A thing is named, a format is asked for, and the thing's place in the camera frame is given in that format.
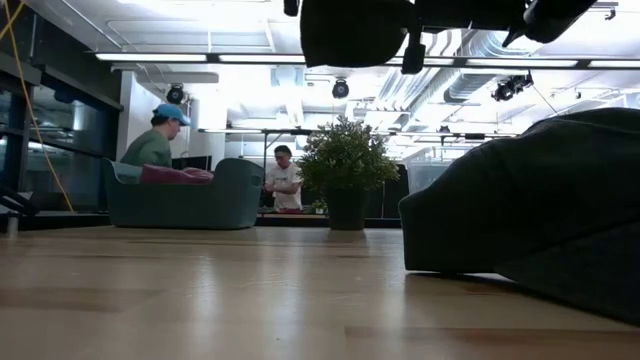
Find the man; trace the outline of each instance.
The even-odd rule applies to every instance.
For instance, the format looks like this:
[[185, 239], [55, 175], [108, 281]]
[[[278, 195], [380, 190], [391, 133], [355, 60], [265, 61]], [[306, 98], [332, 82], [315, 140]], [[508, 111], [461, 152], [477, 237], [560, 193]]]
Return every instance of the man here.
[[129, 145], [121, 163], [144, 166], [171, 167], [171, 147], [169, 141], [178, 136], [181, 126], [188, 126], [190, 120], [175, 105], [162, 104], [153, 111], [153, 128], [140, 135]]
[[267, 173], [264, 189], [273, 193], [274, 207], [277, 212], [300, 212], [302, 210], [300, 197], [302, 179], [298, 174], [300, 169], [291, 162], [291, 150], [285, 145], [275, 149], [275, 157], [278, 165]]

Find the desk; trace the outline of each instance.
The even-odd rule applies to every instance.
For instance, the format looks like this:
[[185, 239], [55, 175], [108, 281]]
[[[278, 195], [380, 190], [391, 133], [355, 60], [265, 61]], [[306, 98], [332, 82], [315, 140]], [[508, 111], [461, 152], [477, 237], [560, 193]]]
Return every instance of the desk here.
[[0, 243], [11, 360], [635, 359], [633, 327], [485, 275], [407, 274], [400, 230], [111, 227]]
[[307, 215], [307, 214], [258, 214], [258, 217], [267, 219], [326, 219], [326, 215]]

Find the yellow cable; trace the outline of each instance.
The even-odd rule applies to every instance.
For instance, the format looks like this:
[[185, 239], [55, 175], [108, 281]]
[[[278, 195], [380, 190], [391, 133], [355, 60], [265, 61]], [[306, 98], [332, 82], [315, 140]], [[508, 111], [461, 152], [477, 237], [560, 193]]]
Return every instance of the yellow cable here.
[[58, 188], [60, 189], [60, 191], [62, 192], [62, 195], [64, 196], [64, 200], [66, 201], [67, 206], [69, 207], [69, 211], [75, 212], [73, 210], [73, 206], [71, 205], [71, 201], [69, 200], [69, 196], [67, 195], [67, 192], [64, 190], [64, 187], [62, 186], [62, 183], [58, 178], [58, 174], [56, 174], [56, 171], [53, 168], [53, 164], [49, 159], [49, 153], [47, 152], [47, 148], [44, 146], [44, 140], [42, 140], [42, 134], [40, 134], [40, 128], [38, 127], [38, 122], [36, 121], [36, 117], [33, 113], [33, 106], [31, 106], [31, 99], [29, 97], [29, 91], [27, 90], [27, 84], [24, 81], [22, 64], [20, 63], [20, 57], [18, 55], [18, 44], [16, 42], [15, 34], [13, 33], [13, 26], [11, 24], [11, 14], [9, 13], [9, 6], [7, 3], [5, 3], [4, 9], [7, 14], [7, 26], [9, 27], [9, 34], [11, 35], [11, 43], [13, 44], [13, 53], [16, 57], [16, 64], [18, 65], [18, 73], [20, 74], [20, 83], [22, 84], [22, 91], [24, 91], [24, 98], [27, 100], [27, 107], [29, 108], [29, 115], [31, 116], [31, 121], [33, 122], [33, 125], [36, 129], [36, 134], [38, 135], [38, 140], [40, 141], [40, 145], [42, 145], [42, 151], [44, 152], [44, 158], [47, 160], [47, 164], [49, 165], [49, 170], [51, 170], [51, 174], [53, 175], [53, 178], [55, 179], [56, 184], [58, 185]]
[[11, 20], [9, 20], [9, 22], [4, 27], [4, 29], [2, 29], [2, 32], [0, 32], [0, 40], [2, 40], [2, 38], [7, 34], [7, 31], [9, 31], [9, 26], [13, 25], [13, 23], [16, 21], [16, 19], [18, 18], [18, 15], [20, 15], [20, 12], [22, 12], [23, 7], [24, 7], [24, 3], [21, 1], [20, 5], [18, 5], [18, 8], [16, 9], [16, 12], [13, 13]]

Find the security camera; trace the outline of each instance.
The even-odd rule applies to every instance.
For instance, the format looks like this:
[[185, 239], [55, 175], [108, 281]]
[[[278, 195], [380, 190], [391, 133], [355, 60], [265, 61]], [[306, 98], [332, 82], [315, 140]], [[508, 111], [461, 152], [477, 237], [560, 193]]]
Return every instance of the security camera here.
[[184, 85], [183, 84], [173, 84], [171, 85], [171, 89], [167, 93], [167, 102], [169, 104], [181, 105], [187, 96], [184, 93]]
[[515, 95], [520, 94], [524, 89], [533, 85], [534, 82], [531, 72], [526, 76], [509, 76], [506, 80], [498, 83], [498, 87], [496, 91], [491, 94], [491, 97], [495, 101], [509, 101], [513, 99]]
[[349, 85], [347, 85], [347, 80], [338, 79], [336, 80], [336, 84], [333, 85], [333, 97], [336, 99], [344, 99], [349, 96]]

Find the ceiling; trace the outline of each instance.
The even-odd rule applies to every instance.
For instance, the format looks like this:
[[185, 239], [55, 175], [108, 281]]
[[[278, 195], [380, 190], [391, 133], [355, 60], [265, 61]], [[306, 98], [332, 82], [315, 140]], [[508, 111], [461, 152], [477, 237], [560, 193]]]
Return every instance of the ceiling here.
[[[96, 51], [301, 53], [298, 19], [282, 13], [282, 0], [26, 2]], [[640, 55], [640, 33], [629, 29], [640, 21], [640, 1], [618, 3], [617, 16], [610, 21], [605, 20], [608, 10], [590, 11], [552, 44], [520, 41], [511, 52], [500, 50], [497, 55], [493, 52], [487, 56], [636, 57]], [[425, 35], [423, 42], [429, 55], [464, 55], [492, 46], [501, 36], [504, 35], [452, 30]], [[471, 48], [469, 44], [480, 46]], [[331, 119], [332, 114], [346, 112], [362, 117], [379, 130], [434, 131], [447, 124], [460, 131], [517, 132], [555, 111], [609, 106], [627, 93], [640, 91], [636, 90], [640, 89], [638, 72], [533, 71], [535, 90], [528, 89], [512, 101], [497, 103], [491, 92], [508, 73], [461, 74], [459, 70], [426, 69], [415, 76], [401, 76], [397, 69], [382, 67], [299, 71], [305, 79], [316, 80], [302, 81], [298, 84], [302, 86], [293, 92], [273, 87], [274, 79], [282, 83], [283, 78], [274, 73], [272, 66], [158, 64], [147, 65], [138, 73], [143, 82], [154, 79], [154, 83], [147, 84], [152, 90], [167, 88], [167, 84], [157, 81], [159, 73], [218, 74], [218, 84], [199, 84], [194, 92], [207, 93], [209, 88], [215, 88], [224, 93], [229, 119], [255, 127], [265, 127], [263, 124], [267, 123], [273, 126], [282, 119], [286, 122], [288, 118], [282, 114], [288, 114], [290, 119], [298, 108], [303, 127], [316, 126]], [[351, 90], [348, 99], [336, 101], [331, 96], [335, 77], [347, 79]], [[444, 103], [443, 94], [452, 86], [461, 89], [464, 101]], [[396, 152], [406, 156], [412, 151], [415, 147]]]

